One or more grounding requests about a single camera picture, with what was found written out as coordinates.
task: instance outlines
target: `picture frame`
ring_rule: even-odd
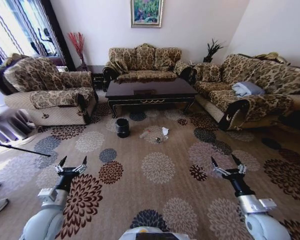
[[[161,28],[164,0],[130,0],[132,28]]]

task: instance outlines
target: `black trash bin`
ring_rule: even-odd
[[[116,122],[116,132],[118,137],[126,138],[130,135],[129,121],[125,118],[119,118]]]

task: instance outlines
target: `blue cloth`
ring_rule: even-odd
[[[237,97],[265,94],[265,90],[249,81],[237,82],[232,86]]]

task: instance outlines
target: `floral carpet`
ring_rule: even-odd
[[[119,138],[101,93],[91,124],[41,126],[21,146],[51,157],[0,153],[0,198],[10,200],[0,212],[0,240],[19,238],[40,210],[40,189],[56,183],[54,165],[64,156],[66,167],[87,156],[88,169],[72,182],[58,240],[117,240],[139,226],[197,240],[252,239],[233,187],[212,171],[211,156],[224,169],[236,167],[231,154],[247,166],[245,181],[257,197],[276,202],[269,214],[300,240],[300,133],[278,127],[225,132],[198,105],[186,115],[179,107],[119,109],[131,131]]]

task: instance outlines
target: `red dried branch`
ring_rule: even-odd
[[[77,54],[79,57],[83,55],[85,38],[84,35],[80,32],[68,32],[68,38],[72,42]]]

